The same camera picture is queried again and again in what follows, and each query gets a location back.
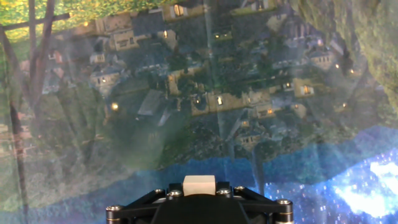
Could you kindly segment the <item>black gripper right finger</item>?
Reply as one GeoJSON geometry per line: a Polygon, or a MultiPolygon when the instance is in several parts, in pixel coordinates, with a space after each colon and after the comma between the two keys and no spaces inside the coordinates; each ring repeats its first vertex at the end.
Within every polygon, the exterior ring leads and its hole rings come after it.
{"type": "Polygon", "coordinates": [[[244,215],[248,223],[291,224],[294,222],[293,202],[289,199],[271,200],[242,185],[217,182],[217,197],[227,198],[233,215],[244,215]]]}

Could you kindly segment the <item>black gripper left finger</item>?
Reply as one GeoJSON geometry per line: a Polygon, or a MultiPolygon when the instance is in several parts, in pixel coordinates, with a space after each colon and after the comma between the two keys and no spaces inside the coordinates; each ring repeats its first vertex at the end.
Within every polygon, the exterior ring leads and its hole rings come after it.
{"type": "Polygon", "coordinates": [[[134,223],[137,218],[153,217],[160,203],[183,196],[182,183],[169,184],[167,189],[155,189],[128,205],[106,207],[106,224],[134,223]]]}

